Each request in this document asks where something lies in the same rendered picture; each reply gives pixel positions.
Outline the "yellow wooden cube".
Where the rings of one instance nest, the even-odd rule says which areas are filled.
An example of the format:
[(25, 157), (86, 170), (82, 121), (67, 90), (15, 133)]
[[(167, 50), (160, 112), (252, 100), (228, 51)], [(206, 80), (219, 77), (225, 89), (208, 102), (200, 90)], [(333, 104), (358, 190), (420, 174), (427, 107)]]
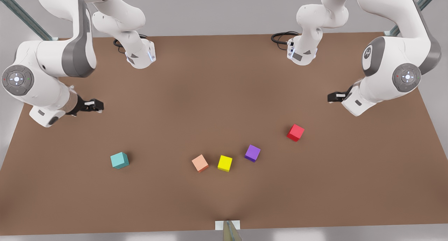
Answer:
[(231, 164), (232, 164), (232, 160), (233, 159), (231, 157), (227, 157), (227, 156), (221, 155), (220, 158), (219, 158), (219, 163), (218, 163), (217, 168), (219, 170), (229, 172)]

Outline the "peach wooden cube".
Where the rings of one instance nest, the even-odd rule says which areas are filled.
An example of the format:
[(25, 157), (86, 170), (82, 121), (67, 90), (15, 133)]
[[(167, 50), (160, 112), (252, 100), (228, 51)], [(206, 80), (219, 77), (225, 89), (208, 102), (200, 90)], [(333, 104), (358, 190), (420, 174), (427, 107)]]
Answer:
[(197, 172), (199, 173), (201, 173), (202, 171), (204, 171), (209, 167), (203, 155), (199, 155), (198, 157), (194, 158), (192, 160), (192, 164), (195, 166)]

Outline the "purple wooden cube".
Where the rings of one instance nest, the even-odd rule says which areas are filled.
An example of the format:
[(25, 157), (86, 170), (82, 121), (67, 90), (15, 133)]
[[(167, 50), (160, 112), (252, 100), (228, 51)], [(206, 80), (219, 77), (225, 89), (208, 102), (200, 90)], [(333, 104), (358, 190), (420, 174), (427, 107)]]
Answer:
[(255, 147), (254, 145), (249, 145), (245, 153), (245, 158), (252, 162), (255, 162), (260, 154), (261, 149)]

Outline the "silver frame post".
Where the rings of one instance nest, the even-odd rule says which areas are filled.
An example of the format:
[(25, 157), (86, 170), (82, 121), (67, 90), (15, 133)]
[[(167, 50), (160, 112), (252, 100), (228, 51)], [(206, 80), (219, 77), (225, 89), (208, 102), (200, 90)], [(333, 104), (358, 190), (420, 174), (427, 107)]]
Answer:
[(45, 41), (57, 41), (58, 37), (51, 35), (32, 18), (15, 0), (0, 0), (12, 13), (28, 26), (38, 37)]
[(215, 230), (222, 231), (223, 241), (242, 241), (239, 234), (240, 220), (215, 221)]
[(395, 26), (389, 30), (384, 31), (385, 36), (397, 37), (418, 37), (425, 36), (427, 31), (424, 17), (421, 13), (427, 5), (433, 0), (398, 0), (397, 14), (392, 14), (390, 19), (395, 23)]

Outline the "red wooden cube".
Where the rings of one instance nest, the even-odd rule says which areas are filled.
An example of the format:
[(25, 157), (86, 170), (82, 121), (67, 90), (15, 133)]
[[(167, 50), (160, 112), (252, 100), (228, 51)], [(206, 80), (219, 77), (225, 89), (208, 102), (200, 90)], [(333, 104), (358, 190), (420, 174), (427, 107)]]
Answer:
[(299, 139), (301, 138), (301, 136), (304, 133), (304, 128), (300, 127), (297, 124), (293, 124), (293, 126), (290, 128), (288, 134), (287, 134), (287, 138), (293, 140), (294, 142), (299, 141)]

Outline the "teal wooden cube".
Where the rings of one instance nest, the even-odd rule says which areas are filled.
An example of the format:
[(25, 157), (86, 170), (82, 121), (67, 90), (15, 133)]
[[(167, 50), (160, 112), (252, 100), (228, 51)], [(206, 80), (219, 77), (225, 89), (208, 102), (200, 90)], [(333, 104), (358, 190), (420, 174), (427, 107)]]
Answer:
[(112, 167), (115, 169), (120, 169), (130, 164), (127, 154), (123, 152), (110, 156), (110, 160)]

